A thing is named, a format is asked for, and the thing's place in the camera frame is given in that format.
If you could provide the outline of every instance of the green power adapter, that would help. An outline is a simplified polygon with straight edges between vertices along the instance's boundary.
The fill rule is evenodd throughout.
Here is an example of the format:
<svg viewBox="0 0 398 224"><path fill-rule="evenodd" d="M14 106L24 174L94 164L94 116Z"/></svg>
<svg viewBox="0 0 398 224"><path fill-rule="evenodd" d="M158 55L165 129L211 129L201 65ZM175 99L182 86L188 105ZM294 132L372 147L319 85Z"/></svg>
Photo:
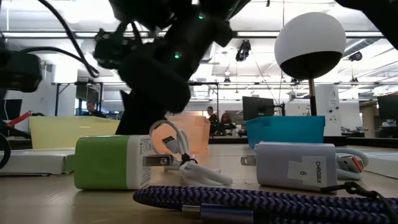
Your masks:
<svg viewBox="0 0 398 224"><path fill-rule="evenodd" d="M75 186L86 190L135 190L152 177L151 166L169 166L173 157L150 156L150 136L90 136L77 141Z"/></svg>

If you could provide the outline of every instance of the gray power adapter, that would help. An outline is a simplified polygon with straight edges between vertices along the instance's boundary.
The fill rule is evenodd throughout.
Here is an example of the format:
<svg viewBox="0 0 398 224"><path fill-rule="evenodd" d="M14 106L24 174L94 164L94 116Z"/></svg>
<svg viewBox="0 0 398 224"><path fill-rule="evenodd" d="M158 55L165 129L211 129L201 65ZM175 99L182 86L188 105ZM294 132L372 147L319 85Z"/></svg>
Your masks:
<svg viewBox="0 0 398 224"><path fill-rule="evenodd" d="M336 151L332 144L261 142L256 157L241 163L257 167L261 185L320 191L337 184Z"/></svg>

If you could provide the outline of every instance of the office desk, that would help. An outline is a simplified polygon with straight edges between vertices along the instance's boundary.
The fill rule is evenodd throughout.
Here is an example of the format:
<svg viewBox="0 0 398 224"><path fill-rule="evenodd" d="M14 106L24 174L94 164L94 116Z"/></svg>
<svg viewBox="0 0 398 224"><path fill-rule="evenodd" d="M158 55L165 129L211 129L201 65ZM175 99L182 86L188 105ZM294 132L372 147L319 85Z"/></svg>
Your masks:
<svg viewBox="0 0 398 224"><path fill-rule="evenodd" d="M366 148L363 151L379 151ZM234 188L316 194L299 190L260 187L255 167L240 165L240 157L253 155L243 145L210 145L206 154L197 155L199 163L219 167L234 179ZM182 185L178 172L154 169L155 185ZM367 189L377 190L385 197L398 197L398 180L364 173L358 182ZM80 191L73 185L73 175L61 177L0 178L1 224L90 224L90 223L201 223L178 212L147 207L133 201L131 191ZM338 192L345 197L345 191Z"/></svg>

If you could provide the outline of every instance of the power adapter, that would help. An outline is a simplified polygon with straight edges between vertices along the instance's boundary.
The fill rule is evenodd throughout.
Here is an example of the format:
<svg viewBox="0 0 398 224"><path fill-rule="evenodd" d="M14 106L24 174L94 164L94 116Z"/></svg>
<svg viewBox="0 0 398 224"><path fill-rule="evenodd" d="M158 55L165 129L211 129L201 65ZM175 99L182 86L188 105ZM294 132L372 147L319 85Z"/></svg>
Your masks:
<svg viewBox="0 0 398 224"><path fill-rule="evenodd" d="M150 156L150 136L90 136L77 141L75 186L86 190L135 190L151 180L151 166L171 166L170 155Z"/></svg>
<svg viewBox="0 0 398 224"><path fill-rule="evenodd" d="M261 185L320 191L337 184L336 151L332 144L261 142L256 157L241 163L257 167Z"/></svg>

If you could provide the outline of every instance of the computer monitor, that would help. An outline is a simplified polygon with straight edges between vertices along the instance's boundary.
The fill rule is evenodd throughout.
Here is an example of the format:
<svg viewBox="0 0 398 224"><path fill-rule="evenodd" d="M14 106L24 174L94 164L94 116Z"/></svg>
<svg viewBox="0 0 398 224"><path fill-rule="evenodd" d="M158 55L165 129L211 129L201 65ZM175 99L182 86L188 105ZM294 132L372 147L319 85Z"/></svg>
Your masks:
<svg viewBox="0 0 398 224"><path fill-rule="evenodd" d="M21 115L22 100L0 100L0 119L10 121Z"/></svg>
<svg viewBox="0 0 398 224"><path fill-rule="evenodd" d="M383 119L398 119L398 95L378 96L379 117Z"/></svg>
<svg viewBox="0 0 398 224"><path fill-rule="evenodd" d="M274 100L259 97L244 96L243 102L243 120L249 121L261 116L274 115Z"/></svg>

